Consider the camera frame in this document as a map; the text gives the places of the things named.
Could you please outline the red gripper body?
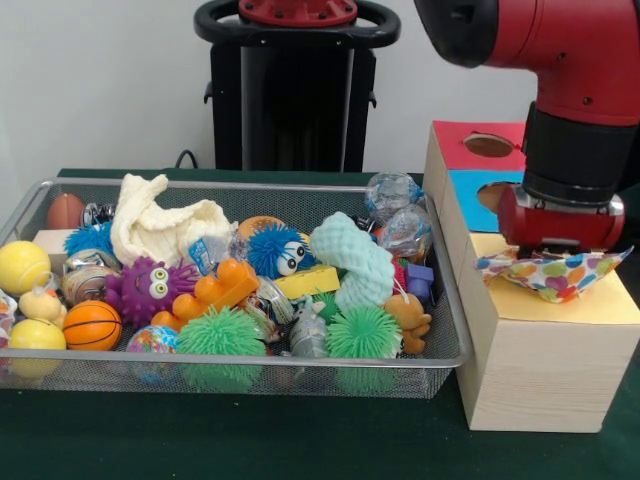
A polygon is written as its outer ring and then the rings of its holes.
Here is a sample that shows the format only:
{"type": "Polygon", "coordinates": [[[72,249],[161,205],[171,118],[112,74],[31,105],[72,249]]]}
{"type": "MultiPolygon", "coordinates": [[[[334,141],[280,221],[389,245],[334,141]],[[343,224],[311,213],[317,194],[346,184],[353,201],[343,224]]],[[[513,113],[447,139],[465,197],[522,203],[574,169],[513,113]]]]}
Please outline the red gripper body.
{"type": "Polygon", "coordinates": [[[519,185],[508,185],[497,203],[499,232],[524,251],[606,251],[623,230],[625,210],[615,195],[605,207],[555,204],[531,196],[519,185]]]}

